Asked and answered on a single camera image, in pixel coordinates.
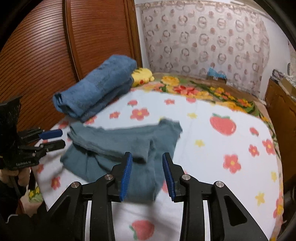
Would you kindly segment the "left hand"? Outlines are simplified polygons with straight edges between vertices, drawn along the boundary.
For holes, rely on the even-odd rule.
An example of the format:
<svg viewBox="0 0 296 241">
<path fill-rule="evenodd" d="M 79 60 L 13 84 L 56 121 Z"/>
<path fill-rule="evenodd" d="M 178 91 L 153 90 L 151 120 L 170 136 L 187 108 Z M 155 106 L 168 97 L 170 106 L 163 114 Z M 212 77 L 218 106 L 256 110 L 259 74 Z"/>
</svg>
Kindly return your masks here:
<svg viewBox="0 0 296 241">
<path fill-rule="evenodd" d="M 28 186 L 30 180 L 30 168 L 21 170 L 1 169 L 1 181 L 5 184 L 12 185 L 11 178 L 17 177 L 20 186 Z"/>
</svg>

